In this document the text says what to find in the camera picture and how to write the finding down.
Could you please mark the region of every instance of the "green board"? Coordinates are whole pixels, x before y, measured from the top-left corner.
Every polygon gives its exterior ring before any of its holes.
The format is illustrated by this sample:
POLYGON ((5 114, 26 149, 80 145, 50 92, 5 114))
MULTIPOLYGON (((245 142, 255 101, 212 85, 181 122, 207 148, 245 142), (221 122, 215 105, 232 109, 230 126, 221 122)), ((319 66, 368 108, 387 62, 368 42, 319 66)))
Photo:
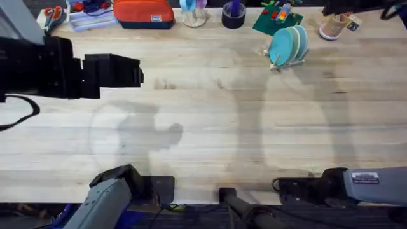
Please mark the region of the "green board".
POLYGON ((291 12, 284 23, 277 23, 274 19, 272 19, 272 14, 274 11, 280 12, 281 8, 270 5, 266 6, 263 11, 265 10, 267 10, 268 13, 266 15, 260 14, 256 23, 253 25, 253 29, 264 32, 270 36, 273 36, 279 29, 299 25, 303 20, 303 16, 291 12))

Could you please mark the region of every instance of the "red scissors handle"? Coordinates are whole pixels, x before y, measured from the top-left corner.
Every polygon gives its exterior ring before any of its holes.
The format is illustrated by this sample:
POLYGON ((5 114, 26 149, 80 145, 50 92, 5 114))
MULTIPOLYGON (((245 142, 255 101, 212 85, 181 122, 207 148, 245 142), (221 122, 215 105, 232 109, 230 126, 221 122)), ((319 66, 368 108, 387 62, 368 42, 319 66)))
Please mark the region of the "red scissors handle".
POLYGON ((45 11, 44 11, 45 16, 51 16, 52 13, 53 13, 53 8, 51 8, 51 7, 45 8, 45 11))
POLYGON ((52 15, 52 19, 54 19, 54 20, 58 19, 59 17, 61 17, 61 14, 62 14, 62 7, 60 7, 60 6, 55 7, 53 15, 52 15))

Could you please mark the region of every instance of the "white label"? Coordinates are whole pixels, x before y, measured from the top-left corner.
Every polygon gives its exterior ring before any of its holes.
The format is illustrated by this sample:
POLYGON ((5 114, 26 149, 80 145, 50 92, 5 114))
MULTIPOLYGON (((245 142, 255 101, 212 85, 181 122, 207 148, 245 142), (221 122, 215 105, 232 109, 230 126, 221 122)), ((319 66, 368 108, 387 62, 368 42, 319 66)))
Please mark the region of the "white label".
POLYGON ((161 22, 161 15, 152 15, 151 21, 152 22, 161 22))
POLYGON ((378 184, 379 175, 377 172, 353 172, 352 180, 354 184, 378 184))

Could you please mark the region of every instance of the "blue marker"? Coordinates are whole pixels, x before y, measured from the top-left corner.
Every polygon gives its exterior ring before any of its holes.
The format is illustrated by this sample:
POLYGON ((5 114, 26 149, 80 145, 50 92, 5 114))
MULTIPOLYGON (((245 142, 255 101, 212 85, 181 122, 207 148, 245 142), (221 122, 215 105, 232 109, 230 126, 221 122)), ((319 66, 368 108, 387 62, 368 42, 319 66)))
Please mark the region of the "blue marker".
POLYGON ((239 7, 240 7, 240 1, 233 0, 233 2, 231 3, 231 12, 230 12, 231 17, 239 16, 239 7))

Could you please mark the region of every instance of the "light wood tabletop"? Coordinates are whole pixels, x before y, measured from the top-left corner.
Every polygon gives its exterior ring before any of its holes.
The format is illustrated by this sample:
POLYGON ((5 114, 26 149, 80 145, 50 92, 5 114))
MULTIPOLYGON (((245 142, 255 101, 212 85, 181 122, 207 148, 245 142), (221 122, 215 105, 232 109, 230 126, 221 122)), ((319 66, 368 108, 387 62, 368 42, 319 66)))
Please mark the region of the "light wood tabletop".
MULTIPOLYGON (((295 8, 309 34, 306 63, 270 71, 271 37, 226 29, 221 9, 198 28, 179 9, 170 30, 111 25, 55 34, 74 54, 141 60, 142 88, 103 89, 100 100, 33 97, 41 114, 0 132, 0 202, 82 202, 100 172, 131 163, 142 175, 174 176, 176 203, 217 202, 232 186, 251 203, 278 204, 276 177, 319 176, 327 168, 407 165, 407 31, 399 18, 358 14, 338 41, 317 33, 321 8, 295 8)), ((0 122, 31 112, 13 98, 0 122)))

